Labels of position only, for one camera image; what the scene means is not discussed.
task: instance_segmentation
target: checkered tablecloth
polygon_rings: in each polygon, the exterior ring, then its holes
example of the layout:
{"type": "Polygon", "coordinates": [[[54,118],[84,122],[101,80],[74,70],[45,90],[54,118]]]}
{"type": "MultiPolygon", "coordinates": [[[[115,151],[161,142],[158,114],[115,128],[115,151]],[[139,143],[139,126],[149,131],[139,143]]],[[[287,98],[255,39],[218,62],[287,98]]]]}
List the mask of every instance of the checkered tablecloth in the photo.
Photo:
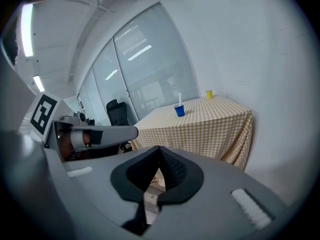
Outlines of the checkered tablecloth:
{"type": "MultiPolygon", "coordinates": [[[[134,150],[155,145],[173,147],[245,168],[252,132],[251,111],[226,98],[196,98],[184,102],[185,116],[174,106],[158,107],[135,126],[134,150]]],[[[160,185],[164,178],[155,175],[160,185]]]]}

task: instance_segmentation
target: white stick in blue cup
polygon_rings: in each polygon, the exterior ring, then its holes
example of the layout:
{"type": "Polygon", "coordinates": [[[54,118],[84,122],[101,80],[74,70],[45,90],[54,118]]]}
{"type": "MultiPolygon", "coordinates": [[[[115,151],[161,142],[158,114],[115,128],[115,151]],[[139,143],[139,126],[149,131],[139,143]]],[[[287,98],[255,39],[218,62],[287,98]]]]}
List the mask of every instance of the white stick in blue cup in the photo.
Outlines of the white stick in blue cup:
{"type": "Polygon", "coordinates": [[[184,105],[182,104],[182,94],[180,92],[179,92],[179,105],[175,105],[174,109],[178,117],[183,117],[185,115],[184,105]]]}

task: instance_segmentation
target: black mesh chair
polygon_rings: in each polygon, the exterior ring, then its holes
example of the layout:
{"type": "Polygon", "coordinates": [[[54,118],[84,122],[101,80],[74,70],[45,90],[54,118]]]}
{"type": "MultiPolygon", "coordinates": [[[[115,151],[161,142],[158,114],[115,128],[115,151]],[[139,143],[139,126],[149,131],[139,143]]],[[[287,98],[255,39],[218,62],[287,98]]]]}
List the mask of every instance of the black mesh chair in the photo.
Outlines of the black mesh chair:
{"type": "Polygon", "coordinates": [[[106,105],[106,112],[112,126],[129,125],[127,118],[127,105],[125,102],[118,103],[116,99],[111,100],[106,105]]]}

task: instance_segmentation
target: cup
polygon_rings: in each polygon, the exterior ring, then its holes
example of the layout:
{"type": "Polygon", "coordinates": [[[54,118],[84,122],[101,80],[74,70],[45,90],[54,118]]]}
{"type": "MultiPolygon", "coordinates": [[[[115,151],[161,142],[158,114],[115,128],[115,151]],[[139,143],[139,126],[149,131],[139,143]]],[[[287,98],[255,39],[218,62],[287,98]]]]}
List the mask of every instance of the cup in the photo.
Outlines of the cup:
{"type": "Polygon", "coordinates": [[[207,97],[208,99],[213,99],[213,98],[214,98],[214,96],[213,96],[213,94],[212,94],[212,90],[206,90],[206,91],[205,91],[205,94],[206,94],[206,97],[207,97]]]}
{"type": "Polygon", "coordinates": [[[175,105],[174,106],[174,109],[175,109],[175,112],[176,112],[176,115],[178,117],[183,117],[185,115],[185,108],[184,108],[184,105],[175,105]]]}

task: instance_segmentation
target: yellow cup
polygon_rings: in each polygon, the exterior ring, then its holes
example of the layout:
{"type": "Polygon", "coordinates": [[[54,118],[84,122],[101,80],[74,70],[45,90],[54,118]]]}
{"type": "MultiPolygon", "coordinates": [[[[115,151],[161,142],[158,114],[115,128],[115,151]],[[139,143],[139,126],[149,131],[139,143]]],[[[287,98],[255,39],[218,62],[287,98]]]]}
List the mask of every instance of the yellow cup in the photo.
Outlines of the yellow cup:
{"type": "Polygon", "coordinates": [[[214,96],[213,96],[213,94],[212,94],[212,90],[206,90],[206,91],[205,91],[205,94],[206,94],[206,97],[207,97],[208,99],[213,99],[213,98],[214,98],[214,96]]]}

